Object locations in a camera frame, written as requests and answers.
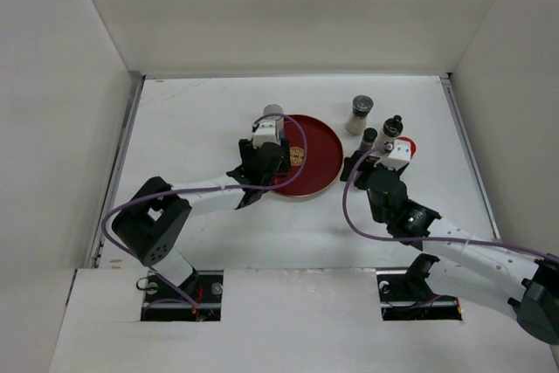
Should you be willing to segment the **red-capped seasoning jar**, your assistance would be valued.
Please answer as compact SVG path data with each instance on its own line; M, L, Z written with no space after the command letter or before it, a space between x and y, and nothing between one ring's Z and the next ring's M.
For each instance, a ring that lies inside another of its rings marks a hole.
M403 141L403 142L408 142L410 144L410 146L411 146L411 159L413 159L413 157L414 157L414 155L416 154L416 151L417 151L416 143L411 138L406 137L406 136L399 136L397 139L400 140L400 141Z

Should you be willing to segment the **black-top salt grinder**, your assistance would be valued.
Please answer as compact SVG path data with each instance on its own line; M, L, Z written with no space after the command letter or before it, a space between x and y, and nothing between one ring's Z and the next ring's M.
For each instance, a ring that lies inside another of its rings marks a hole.
M351 114L345 128L351 135L361 135L367 128L367 119L374 101L367 95L357 95L352 100Z

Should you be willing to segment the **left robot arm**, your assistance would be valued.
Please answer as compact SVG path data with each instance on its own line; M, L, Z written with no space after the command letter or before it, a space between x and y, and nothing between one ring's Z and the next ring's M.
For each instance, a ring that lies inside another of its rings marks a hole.
M236 211L260 200L278 176L291 169L289 142L239 142L241 164L224 176L193 183L181 194L154 176L133 196L133 205L121 209L111 228L131 254L162 276L166 291L184 302L196 291L197 270L174 249L186 221L215 211Z

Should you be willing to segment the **silver-capped blue-label bottle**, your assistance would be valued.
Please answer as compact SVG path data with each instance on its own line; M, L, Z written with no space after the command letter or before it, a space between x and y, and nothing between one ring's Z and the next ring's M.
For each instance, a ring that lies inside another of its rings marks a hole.
M282 139L285 135L283 107L278 104L269 104L263 109L263 115L266 115L267 119L275 121L276 133Z

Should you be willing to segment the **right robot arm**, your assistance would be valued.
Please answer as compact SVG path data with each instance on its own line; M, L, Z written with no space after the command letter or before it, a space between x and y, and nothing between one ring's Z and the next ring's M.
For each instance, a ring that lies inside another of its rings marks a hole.
M504 314L535 339L558 343L558 258L479 239L408 197L399 170L366 153L345 159L341 180L366 193L377 241L415 248L405 289L415 299L446 294Z

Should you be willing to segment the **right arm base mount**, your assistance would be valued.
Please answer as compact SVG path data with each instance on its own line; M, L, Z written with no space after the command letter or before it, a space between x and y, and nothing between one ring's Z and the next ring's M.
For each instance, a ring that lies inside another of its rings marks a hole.
M459 300L435 294L423 280L405 269L376 271L381 316L384 321L461 321Z

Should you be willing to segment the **dark brown sauce bottle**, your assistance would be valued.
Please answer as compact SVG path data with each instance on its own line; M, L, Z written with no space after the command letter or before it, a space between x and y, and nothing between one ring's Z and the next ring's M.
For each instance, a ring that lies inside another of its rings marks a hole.
M377 136L378 133L374 128L366 128L362 133L362 139L357 151L363 154L371 150L375 144Z

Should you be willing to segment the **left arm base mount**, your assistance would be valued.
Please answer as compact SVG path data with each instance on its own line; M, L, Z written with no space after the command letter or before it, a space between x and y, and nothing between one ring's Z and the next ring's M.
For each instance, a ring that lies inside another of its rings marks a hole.
M193 307L176 290L153 273L139 278L135 287L142 292L141 321L220 321L224 294L223 271L199 271L182 290L196 303Z

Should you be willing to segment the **black-capped white bottle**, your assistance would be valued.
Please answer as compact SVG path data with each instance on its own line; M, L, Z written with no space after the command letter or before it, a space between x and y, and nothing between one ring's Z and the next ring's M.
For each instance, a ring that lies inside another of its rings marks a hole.
M386 144L393 144L403 131L404 124L402 117L395 114L383 123L383 126L376 138L376 145L383 146Z

